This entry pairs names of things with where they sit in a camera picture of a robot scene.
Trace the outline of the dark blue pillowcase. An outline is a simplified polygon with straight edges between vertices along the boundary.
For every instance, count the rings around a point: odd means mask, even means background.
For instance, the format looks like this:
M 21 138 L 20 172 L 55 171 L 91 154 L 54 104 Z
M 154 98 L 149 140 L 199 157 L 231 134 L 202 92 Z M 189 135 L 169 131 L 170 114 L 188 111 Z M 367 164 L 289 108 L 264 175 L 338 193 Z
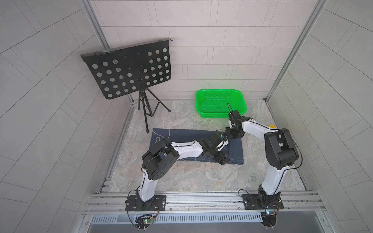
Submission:
M 154 147 L 162 138 L 168 138 L 172 142 L 191 142 L 194 139 L 204 139 L 210 136 L 212 131 L 205 130 L 186 130 L 186 129 L 161 129 L 153 128 L 152 136 L 149 144 L 149 149 Z M 229 155 L 228 164 L 230 165 L 243 165 L 243 148 L 242 141 L 238 139 L 229 139 L 222 151 Z

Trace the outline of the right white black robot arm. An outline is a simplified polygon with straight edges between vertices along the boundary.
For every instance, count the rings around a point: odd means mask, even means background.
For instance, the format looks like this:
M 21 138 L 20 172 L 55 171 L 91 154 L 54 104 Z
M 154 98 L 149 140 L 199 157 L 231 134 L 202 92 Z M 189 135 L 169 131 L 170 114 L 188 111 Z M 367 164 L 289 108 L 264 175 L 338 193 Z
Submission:
M 254 135 L 265 143 L 265 155 L 269 163 L 265 180 L 258 193 L 263 197 L 274 197 L 280 192 L 280 185 L 286 171 L 298 160 L 299 153 L 288 129 L 277 129 L 244 117 L 237 110 L 228 114 L 228 138 L 242 138 L 246 133 Z

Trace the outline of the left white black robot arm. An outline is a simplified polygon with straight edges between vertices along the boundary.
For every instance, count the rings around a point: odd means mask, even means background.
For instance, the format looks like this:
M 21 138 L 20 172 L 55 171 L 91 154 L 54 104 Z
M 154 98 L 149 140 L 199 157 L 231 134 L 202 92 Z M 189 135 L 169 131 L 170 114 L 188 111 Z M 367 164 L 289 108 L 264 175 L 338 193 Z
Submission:
M 204 139 L 195 139 L 191 142 L 172 142 L 162 139 L 153 148 L 142 156 L 143 173 L 137 195 L 146 203 L 154 198 L 157 181 L 162 178 L 177 160 L 185 158 L 207 157 L 221 165 L 229 161 L 228 153 L 223 149 L 228 145 L 228 138 L 224 133 L 213 132 Z

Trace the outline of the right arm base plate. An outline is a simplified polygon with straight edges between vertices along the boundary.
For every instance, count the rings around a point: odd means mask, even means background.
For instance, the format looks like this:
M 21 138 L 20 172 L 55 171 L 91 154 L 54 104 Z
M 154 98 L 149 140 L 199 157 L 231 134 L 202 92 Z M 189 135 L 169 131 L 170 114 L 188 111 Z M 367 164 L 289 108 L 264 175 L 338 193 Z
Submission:
M 243 204 L 246 210 L 282 210 L 284 205 L 280 197 L 281 193 L 268 196 L 266 193 L 242 194 Z

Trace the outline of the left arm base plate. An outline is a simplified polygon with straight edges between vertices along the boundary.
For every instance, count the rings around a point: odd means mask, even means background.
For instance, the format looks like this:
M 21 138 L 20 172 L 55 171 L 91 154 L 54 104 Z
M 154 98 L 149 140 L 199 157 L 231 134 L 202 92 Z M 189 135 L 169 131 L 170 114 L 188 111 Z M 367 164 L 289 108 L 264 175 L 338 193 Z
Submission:
M 143 202 L 137 195 L 130 195 L 126 200 L 126 211 L 164 211 L 166 195 L 155 195 L 150 200 Z

